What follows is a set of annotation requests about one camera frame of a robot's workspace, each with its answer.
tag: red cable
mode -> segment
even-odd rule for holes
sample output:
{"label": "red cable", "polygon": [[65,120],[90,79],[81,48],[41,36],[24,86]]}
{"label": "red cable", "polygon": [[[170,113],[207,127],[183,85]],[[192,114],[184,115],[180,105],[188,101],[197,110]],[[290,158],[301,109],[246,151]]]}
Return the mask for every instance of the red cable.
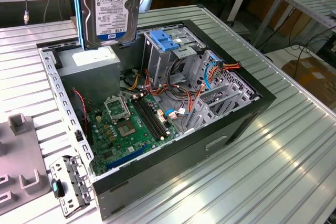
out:
{"label": "red cable", "polygon": [[86,113],[86,107],[85,107],[85,103],[84,103],[84,98],[80,95],[80,93],[76,89],[73,89],[73,92],[75,92],[79,96],[80,101],[82,102],[83,107],[84,107],[85,134],[87,135],[88,134],[88,119],[87,119],[87,116],[86,116],[87,113]]}

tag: green motherboard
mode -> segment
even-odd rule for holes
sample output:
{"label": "green motherboard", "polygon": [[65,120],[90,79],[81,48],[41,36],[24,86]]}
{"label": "green motherboard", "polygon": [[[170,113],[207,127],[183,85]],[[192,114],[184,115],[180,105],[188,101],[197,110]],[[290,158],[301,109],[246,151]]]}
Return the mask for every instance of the green motherboard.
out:
{"label": "green motherboard", "polygon": [[[156,111],[159,108],[154,98],[151,95],[146,95],[143,100],[149,104],[152,113],[158,118]],[[144,120],[139,116],[139,112],[132,105],[131,100],[126,100],[125,104],[130,112],[128,120],[122,119],[112,122],[110,115],[117,115],[124,111],[120,102],[108,104],[109,110],[102,106],[88,113],[92,124],[93,145],[91,145],[91,149],[95,156],[92,168],[96,175],[101,175],[128,161],[127,159],[133,159],[179,135],[172,124],[164,124],[158,120],[158,123],[170,134],[163,140],[155,139],[146,127]]]}

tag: label sticker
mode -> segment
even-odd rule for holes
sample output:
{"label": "label sticker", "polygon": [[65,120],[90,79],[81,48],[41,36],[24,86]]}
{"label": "label sticker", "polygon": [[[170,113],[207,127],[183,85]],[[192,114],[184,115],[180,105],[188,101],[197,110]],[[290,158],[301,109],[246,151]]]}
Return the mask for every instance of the label sticker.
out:
{"label": "label sticker", "polygon": [[128,0],[96,0],[96,33],[102,40],[117,39],[127,31]]}
{"label": "label sticker", "polygon": [[324,75],[321,74],[320,72],[314,72],[312,74],[316,77],[316,79],[324,79],[325,78]]}
{"label": "label sticker", "polygon": [[307,61],[303,61],[301,62],[301,64],[305,67],[305,68],[312,68],[313,65],[310,62]]}
{"label": "label sticker", "polygon": [[102,60],[115,59],[116,57],[108,47],[99,47],[97,50],[77,52],[72,55],[72,58],[76,65],[80,67]]}

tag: ribbed metal surface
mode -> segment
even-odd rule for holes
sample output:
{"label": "ribbed metal surface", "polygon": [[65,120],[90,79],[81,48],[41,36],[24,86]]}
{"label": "ribbed metal surface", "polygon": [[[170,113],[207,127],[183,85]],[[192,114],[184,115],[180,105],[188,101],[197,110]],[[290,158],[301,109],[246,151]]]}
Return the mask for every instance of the ribbed metal surface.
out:
{"label": "ribbed metal surface", "polygon": [[[276,95],[236,142],[105,223],[323,223],[336,207],[335,115],[197,6],[141,14],[139,26],[191,19]],[[35,43],[76,35],[70,22],[0,30],[0,118],[34,117],[45,164],[70,153]],[[64,220],[49,193],[1,223],[100,223],[93,204]]]}
{"label": "ribbed metal surface", "polygon": [[336,26],[336,18],[331,11],[336,10],[336,0],[285,0],[303,13],[331,28]]}

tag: ram slot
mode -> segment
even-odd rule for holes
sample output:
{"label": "ram slot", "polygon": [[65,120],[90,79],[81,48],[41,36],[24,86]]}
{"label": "ram slot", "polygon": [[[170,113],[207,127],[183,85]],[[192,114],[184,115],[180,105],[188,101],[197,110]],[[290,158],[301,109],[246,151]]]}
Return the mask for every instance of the ram slot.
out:
{"label": "ram slot", "polygon": [[159,130],[161,132],[161,134],[166,137],[167,133],[164,130],[164,127],[162,126],[162,124],[160,123],[159,119],[156,118],[156,116],[153,114],[152,110],[150,109],[150,107],[148,106],[148,104],[144,101],[144,100],[140,100],[140,105],[141,107],[143,107],[143,109],[145,110],[146,114],[149,115],[150,120],[155,123],[155,127],[157,128],[157,130]]}
{"label": "ram slot", "polygon": [[140,118],[158,141],[161,137],[166,137],[167,134],[164,128],[160,125],[157,118],[153,115],[152,111],[149,109],[147,103],[142,100],[132,101],[134,108],[137,110]]}

